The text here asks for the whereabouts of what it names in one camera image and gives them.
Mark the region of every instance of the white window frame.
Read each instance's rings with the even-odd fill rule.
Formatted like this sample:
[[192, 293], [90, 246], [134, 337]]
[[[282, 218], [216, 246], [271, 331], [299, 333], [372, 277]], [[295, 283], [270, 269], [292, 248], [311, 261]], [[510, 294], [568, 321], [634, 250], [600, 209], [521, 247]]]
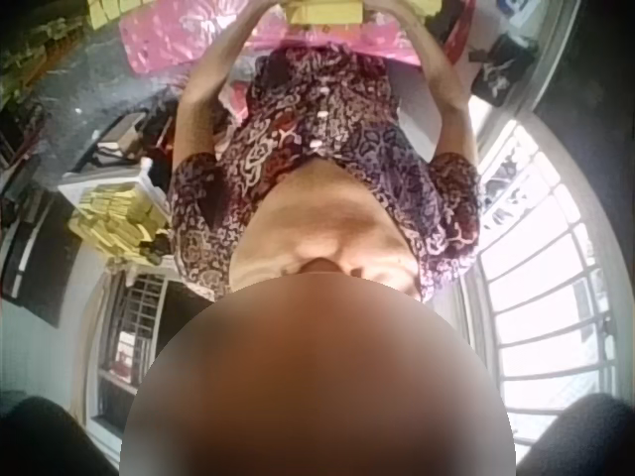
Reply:
[[[594, 265], [588, 266], [584, 261], [583, 252], [579, 248], [577, 240], [573, 239], [577, 252], [580, 255], [580, 259], [584, 263], [583, 271], [575, 277], [566, 280], [564, 283], [553, 287], [548, 292], [540, 294], [539, 297], [545, 296], [554, 290], [557, 290], [566, 284], [571, 284], [583, 277], [588, 277], [594, 269], [601, 269], [608, 294], [610, 311], [599, 312], [595, 303], [593, 291], [590, 290], [593, 318], [581, 322], [580, 324], [567, 327], [565, 330], [572, 331], [579, 327], [582, 328], [589, 326], [590, 324], [598, 324], [602, 318], [604, 318], [607, 314], [610, 314], [612, 318], [612, 325], [615, 328], [615, 359], [613, 361], [602, 360], [604, 340], [598, 334], [599, 361], [596, 364], [565, 370], [562, 372], [511, 378], [503, 377], [499, 361], [499, 351], [501, 348], [518, 345], [519, 342], [502, 345], [497, 342], [497, 334], [494, 323], [495, 314], [492, 310], [489, 292], [487, 290], [487, 280], [480, 260], [475, 265], [474, 269], [461, 280], [461, 289], [463, 291], [467, 307], [466, 312], [470, 341], [472, 342], [476, 352], [485, 362], [490, 374], [499, 386], [499, 389], [502, 388], [501, 384], [503, 379], [506, 381], [527, 381], [538, 378], [555, 378], [560, 376], [576, 375], [593, 370], [599, 370], [600, 391], [604, 390], [607, 391], [607, 393], [613, 393], [616, 397], [633, 403], [633, 316], [635, 315], [635, 307], [633, 305], [633, 293], [629, 275], [617, 239], [612, 231], [608, 218], [586, 177], [577, 167], [576, 163], [562, 143], [545, 126], [545, 124], [532, 113], [519, 114], [517, 116], [517, 123], [525, 128], [527, 133], [538, 144], [540, 151], [547, 156], [561, 177], [560, 183], [567, 187], [577, 208], [579, 209], [581, 219], [574, 224], [570, 224], [568, 230], [564, 234], [559, 235], [559, 238], [572, 233], [576, 226], [583, 223], [586, 226], [588, 238], [593, 244], [596, 259], [596, 263]], [[497, 166], [492, 162], [484, 165], [484, 167], [491, 169], [492, 167], [496, 168]], [[517, 183], [515, 179], [512, 183], [510, 183], [509, 187], [513, 187], [514, 183]], [[515, 226], [526, 218], [527, 215], [523, 216], [521, 220], [506, 230], [494, 242], [490, 243], [489, 246], [492, 246], [498, 240], [502, 239], [503, 236], [513, 230]], [[554, 241], [547, 244], [540, 251], [532, 254], [521, 263], [512, 267], [512, 270], [517, 269], [519, 266], [522, 266], [522, 264], [527, 263], [533, 257], [545, 251]], [[538, 297], [533, 297], [521, 304], [518, 304], [518, 306], [537, 300], [537, 298]], [[564, 333], [563, 330], [557, 330], [522, 342], [528, 343], [528, 341], [540, 341], [562, 333]], [[616, 369], [617, 381], [615, 383], [611, 382], [611, 366], [615, 366]], [[508, 409], [508, 411], [513, 414], [537, 416], [557, 416], [562, 412], [562, 410], [551, 409]], [[529, 447], [533, 441], [525, 440], [523, 438], [515, 438], [515, 443]]]
[[[164, 278], [164, 282], [161, 289], [160, 302], [158, 305], [156, 323], [155, 323], [155, 332], [153, 334], [152, 339], [152, 351], [151, 358], [154, 362], [156, 358], [156, 348], [157, 348], [157, 340], [158, 340], [158, 331], [159, 326], [161, 325], [161, 317], [163, 312], [163, 306], [165, 301], [166, 292], [168, 289], [168, 284], [170, 282], [178, 282], [181, 283], [182, 280], [176, 271], [174, 263], [171, 259], [164, 260], [165, 263], [162, 267], [148, 267], [148, 266], [139, 266], [137, 269], [137, 273], [139, 275], [142, 274], [151, 274], [162, 276]], [[97, 331], [94, 336], [93, 345], [90, 353], [90, 359], [88, 364], [88, 376], [87, 376], [87, 386], [86, 386], [86, 399], [85, 399], [85, 407], [86, 407], [86, 432], [90, 439], [95, 443], [95, 445], [104, 453], [104, 455], [108, 458], [110, 462], [112, 462], [115, 467], [119, 468], [119, 458], [121, 453], [121, 444], [122, 438], [116, 431], [107, 427], [107, 425], [103, 424], [99, 421], [99, 379], [103, 378], [103, 369], [101, 368], [102, 362], [102, 348], [105, 345], [105, 340], [108, 336], [108, 328], [110, 325], [110, 321], [113, 315], [114, 306], [116, 304], [117, 299], [117, 290], [120, 286], [124, 285], [124, 281], [126, 277], [123, 273], [119, 273], [110, 278], [110, 292], [106, 299], [105, 306], [103, 307], [103, 312], [99, 316], [99, 321], [97, 323]], [[132, 394], [136, 395], [137, 389], [132, 386], [125, 386], [121, 382], [115, 383], [115, 385], [123, 386], [124, 389]]]

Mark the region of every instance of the pink cloth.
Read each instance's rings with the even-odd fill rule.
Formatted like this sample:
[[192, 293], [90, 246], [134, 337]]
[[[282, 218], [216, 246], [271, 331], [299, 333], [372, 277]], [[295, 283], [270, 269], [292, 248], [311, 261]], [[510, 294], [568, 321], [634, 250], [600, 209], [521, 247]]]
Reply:
[[[200, 58], [249, 0], [156, 0], [123, 17], [121, 38], [130, 65], [143, 74]], [[475, 0], [463, 0], [465, 11], [445, 52], [456, 62], [465, 47]], [[346, 43], [357, 53], [419, 65], [412, 45], [392, 17], [375, 14], [363, 25], [303, 28], [287, 24], [281, 7], [271, 9], [246, 44], [251, 51], [280, 44]]]

